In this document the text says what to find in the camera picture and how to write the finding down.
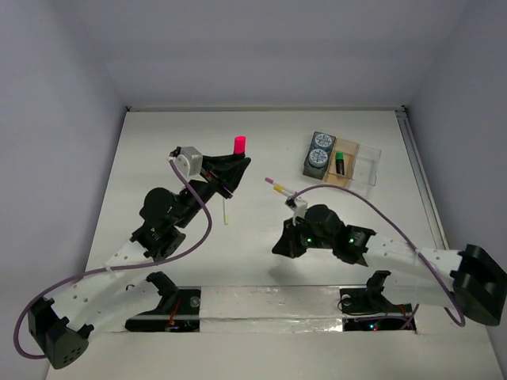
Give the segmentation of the pink highlighter cap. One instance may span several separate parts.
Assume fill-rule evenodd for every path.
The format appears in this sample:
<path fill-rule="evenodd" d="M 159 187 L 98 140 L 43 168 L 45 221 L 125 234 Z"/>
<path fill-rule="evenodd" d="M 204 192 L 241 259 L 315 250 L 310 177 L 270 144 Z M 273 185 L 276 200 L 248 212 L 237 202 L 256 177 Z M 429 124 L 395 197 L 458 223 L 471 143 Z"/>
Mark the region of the pink highlighter cap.
<path fill-rule="evenodd" d="M 234 138 L 233 154 L 239 155 L 246 152 L 246 137 L 239 135 Z"/>

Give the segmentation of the blue white round jar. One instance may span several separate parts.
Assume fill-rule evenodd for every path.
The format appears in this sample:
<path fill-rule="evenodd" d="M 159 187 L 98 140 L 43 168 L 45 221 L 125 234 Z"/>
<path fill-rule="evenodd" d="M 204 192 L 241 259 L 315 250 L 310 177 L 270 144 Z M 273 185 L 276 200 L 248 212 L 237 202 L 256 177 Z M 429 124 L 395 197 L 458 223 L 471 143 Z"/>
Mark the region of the blue white round jar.
<path fill-rule="evenodd" d="M 325 133 L 314 133 L 312 139 L 312 147 L 314 149 L 320 149 L 329 151 L 334 146 L 334 137 Z"/>

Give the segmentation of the black green highlighter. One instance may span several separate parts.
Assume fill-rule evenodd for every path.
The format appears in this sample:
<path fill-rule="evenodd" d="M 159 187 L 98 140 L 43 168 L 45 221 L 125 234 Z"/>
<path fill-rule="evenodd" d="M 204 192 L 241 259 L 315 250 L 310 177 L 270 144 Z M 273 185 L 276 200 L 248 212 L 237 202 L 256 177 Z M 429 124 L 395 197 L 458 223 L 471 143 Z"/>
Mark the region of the black green highlighter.
<path fill-rule="evenodd" d="M 335 168 L 336 168 L 336 173 L 341 175 L 341 176 L 344 176 L 345 175 L 345 160 L 344 160 L 344 156 L 341 160 L 337 160 L 336 159 L 336 155 L 335 155 Z"/>

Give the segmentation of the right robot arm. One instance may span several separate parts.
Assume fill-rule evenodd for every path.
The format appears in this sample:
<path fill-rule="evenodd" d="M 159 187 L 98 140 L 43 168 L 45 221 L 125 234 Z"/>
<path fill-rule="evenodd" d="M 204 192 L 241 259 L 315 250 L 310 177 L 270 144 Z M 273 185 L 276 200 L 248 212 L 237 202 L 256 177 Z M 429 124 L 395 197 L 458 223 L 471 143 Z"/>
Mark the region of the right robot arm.
<path fill-rule="evenodd" d="M 327 249 L 346 264 L 370 268 L 364 285 L 341 291 L 344 314 L 383 314 L 397 304 L 453 308 L 481 325 L 497 326 L 506 299 L 506 273 L 481 247 L 413 248 L 374 230 L 344 224 L 324 204 L 284 220 L 272 252 L 291 259 Z"/>

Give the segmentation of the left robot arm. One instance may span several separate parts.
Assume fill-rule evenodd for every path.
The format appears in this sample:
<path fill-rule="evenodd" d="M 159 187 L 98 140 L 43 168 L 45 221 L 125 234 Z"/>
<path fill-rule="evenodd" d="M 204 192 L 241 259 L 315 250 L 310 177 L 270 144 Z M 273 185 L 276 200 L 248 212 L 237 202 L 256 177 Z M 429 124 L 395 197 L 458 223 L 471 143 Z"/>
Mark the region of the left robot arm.
<path fill-rule="evenodd" d="M 159 313 L 181 305 L 179 290 L 160 265 L 180 260 L 199 249 L 213 228 L 208 201 L 216 194 L 230 199 L 251 163 L 244 153 L 206 156 L 184 148 L 168 162 L 182 183 L 178 193 L 153 188 L 139 212 L 143 223 L 99 268 L 72 275 L 34 297 L 17 319 L 13 342 L 21 349 L 21 323 L 55 370 L 73 364 L 87 350 L 95 333 L 120 317 L 114 305 L 129 306 L 125 297 L 143 283 L 153 286 L 147 301 Z"/>

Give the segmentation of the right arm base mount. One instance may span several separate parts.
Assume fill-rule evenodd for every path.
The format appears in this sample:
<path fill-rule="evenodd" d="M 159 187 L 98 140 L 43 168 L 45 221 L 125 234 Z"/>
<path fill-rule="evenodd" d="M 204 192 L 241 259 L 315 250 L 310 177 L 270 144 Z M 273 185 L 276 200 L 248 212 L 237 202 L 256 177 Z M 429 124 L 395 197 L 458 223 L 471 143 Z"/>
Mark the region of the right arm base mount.
<path fill-rule="evenodd" d="M 362 287 L 340 289 L 337 308 L 341 311 L 344 332 L 409 331 L 417 326 L 410 304 L 394 304 L 384 295 L 389 271 L 375 271 Z"/>

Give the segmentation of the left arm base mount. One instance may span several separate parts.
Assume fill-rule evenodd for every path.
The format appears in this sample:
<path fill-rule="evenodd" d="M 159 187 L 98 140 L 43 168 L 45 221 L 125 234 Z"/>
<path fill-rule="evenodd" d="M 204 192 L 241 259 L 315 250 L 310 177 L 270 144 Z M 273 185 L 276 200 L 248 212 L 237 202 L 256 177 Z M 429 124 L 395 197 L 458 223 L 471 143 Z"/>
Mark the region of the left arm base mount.
<path fill-rule="evenodd" d="M 157 289 L 157 306 L 125 321 L 131 333 L 197 333 L 200 331 L 201 288 L 179 288 L 165 273 L 152 272 L 146 283 Z"/>

